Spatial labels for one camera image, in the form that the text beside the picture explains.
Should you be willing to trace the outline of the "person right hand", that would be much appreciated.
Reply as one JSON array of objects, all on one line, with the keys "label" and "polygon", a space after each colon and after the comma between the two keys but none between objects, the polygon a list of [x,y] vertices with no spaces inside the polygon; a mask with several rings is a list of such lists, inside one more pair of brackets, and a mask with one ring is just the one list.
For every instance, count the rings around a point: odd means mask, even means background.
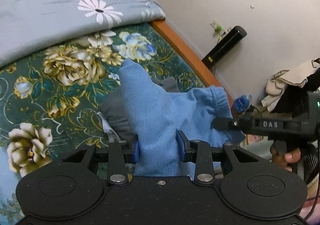
[{"label": "person right hand", "polygon": [[280,156],[276,149],[272,146],[270,147],[270,153],[272,154],[271,162],[273,164],[276,164],[278,166],[281,166],[282,168],[292,171],[292,167],[289,166],[289,164],[294,164],[300,161],[301,158],[301,152],[300,149],[295,149],[291,152],[285,153],[284,156]]}]

